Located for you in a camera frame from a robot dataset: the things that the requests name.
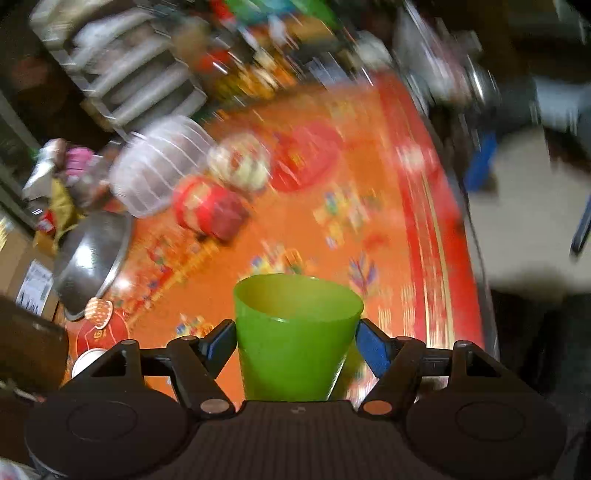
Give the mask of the cardboard box with label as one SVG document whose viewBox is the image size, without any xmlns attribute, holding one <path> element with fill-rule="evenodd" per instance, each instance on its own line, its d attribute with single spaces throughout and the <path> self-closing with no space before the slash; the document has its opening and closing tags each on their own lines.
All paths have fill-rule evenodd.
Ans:
<svg viewBox="0 0 591 480">
<path fill-rule="evenodd" d="M 53 260 L 8 217 L 1 214 L 1 295 L 17 306 L 52 321 L 58 297 L 53 289 Z"/>
</svg>

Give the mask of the brown thermos jug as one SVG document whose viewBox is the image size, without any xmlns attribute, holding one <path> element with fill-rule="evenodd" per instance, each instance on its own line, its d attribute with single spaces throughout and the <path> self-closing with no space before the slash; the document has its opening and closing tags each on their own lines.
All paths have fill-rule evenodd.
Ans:
<svg viewBox="0 0 591 480">
<path fill-rule="evenodd" d="M 1 297 L 1 381 L 31 394 L 59 388 L 66 372 L 66 330 Z"/>
</svg>

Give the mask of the green plastic cup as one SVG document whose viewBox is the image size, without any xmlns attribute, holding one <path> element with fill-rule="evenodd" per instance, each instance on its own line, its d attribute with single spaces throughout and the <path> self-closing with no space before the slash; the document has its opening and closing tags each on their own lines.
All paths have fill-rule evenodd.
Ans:
<svg viewBox="0 0 591 480">
<path fill-rule="evenodd" d="M 293 274 L 253 275 L 233 290 L 247 400 L 329 399 L 363 300 L 346 286 Z"/>
</svg>

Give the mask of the clear glass jar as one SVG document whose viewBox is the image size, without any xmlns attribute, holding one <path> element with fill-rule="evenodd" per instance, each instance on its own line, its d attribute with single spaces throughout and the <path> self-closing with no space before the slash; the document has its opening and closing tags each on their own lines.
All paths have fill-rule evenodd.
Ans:
<svg viewBox="0 0 591 480">
<path fill-rule="evenodd" d="M 270 180 L 270 152 L 250 132 L 229 135 L 207 153 L 209 172 L 242 192 L 263 190 Z"/>
</svg>

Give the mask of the steel colander bowl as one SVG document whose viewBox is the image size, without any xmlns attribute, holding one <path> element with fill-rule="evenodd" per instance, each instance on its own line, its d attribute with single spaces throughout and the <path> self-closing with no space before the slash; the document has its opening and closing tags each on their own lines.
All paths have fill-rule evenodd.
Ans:
<svg viewBox="0 0 591 480">
<path fill-rule="evenodd" d="M 133 223 L 128 213 L 98 211 L 65 235 L 54 263 L 53 287 L 67 320 L 80 320 L 88 301 L 110 288 L 127 257 Z"/>
</svg>

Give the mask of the orange polka dot cupcake liner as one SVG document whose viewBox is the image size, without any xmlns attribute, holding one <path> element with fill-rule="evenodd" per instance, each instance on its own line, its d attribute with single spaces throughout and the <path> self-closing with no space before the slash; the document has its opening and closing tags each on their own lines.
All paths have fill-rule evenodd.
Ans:
<svg viewBox="0 0 591 480">
<path fill-rule="evenodd" d="M 84 309 L 84 318 L 97 330 L 103 330 L 113 315 L 113 303 L 109 300 L 93 297 Z"/>
</svg>

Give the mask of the white mesh food cover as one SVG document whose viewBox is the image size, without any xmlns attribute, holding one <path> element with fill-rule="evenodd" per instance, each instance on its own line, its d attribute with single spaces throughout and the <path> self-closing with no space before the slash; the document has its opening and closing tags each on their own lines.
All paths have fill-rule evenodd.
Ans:
<svg viewBox="0 0 591 480">
<path fill-rule="evenodd" d="M 166 116 L 132 136 L 109 170 L 110 190 L 136 218 L 170 204 L 177 184 L 204 173 L 214 139 L 186 116 Z"/>
</svg>

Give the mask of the red lidded plastic jar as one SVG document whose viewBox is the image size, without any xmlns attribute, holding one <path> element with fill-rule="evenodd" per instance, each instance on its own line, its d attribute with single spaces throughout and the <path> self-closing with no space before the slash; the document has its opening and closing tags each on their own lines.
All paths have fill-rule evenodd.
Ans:
<svg viewBox="0 0 591 480">
<path fill-rule="evenodd" d="M 238 194 L 201 175 L 189 175 L 177 184 L 171 207 L 181 227 L 221 243 L 231 242 L 249 220 Z"/>
</svg>

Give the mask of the white tiered dish rack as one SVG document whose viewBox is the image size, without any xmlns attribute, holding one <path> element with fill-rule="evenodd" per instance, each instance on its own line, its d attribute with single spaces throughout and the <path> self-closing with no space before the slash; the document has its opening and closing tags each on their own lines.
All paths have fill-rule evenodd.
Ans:
<svg viewBox="0 0 591 480">
<path fill-rule="evenodd" d="M 40 1 L 29 24 L 90 112 L 121 136 L 206 101 L 147 1 Z"/>
</svg>

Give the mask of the white paper cup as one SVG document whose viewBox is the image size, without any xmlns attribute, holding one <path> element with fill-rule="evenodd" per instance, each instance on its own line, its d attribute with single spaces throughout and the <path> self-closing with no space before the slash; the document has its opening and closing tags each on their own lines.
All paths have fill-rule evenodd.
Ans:
<svg viewBox="0 0 591 480">
<path fill-rule="evenodd" d="M 106 352 L 107 350 L 102 348 L 92 348 L 83 352 L 72 366 L 71 377 L 77 376 Z"/>
</svg>

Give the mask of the red floral tablecloth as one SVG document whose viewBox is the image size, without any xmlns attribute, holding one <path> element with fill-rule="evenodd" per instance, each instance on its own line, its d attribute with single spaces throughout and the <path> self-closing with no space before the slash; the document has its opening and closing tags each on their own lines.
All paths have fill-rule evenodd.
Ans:
<svg viewBox="0 0 591 480">
<path fill-rule="evenodd" d="M 484 343 L 462 198 L 398 76 L 304 87 L 206 130 L 216 140 L 252 133 L 270 152 L 273 176 L 249 198 L 249 221 L 223 245 L 179 226 L 171 210 L 136 220 L 107 327 L 55 316 L 69 364 L 128 338 L 158 348 L 202 337 L 235 313 L 236 283 L 274 273 L 351 288 L 389 336 L 444 349 Z"/>
</svg>

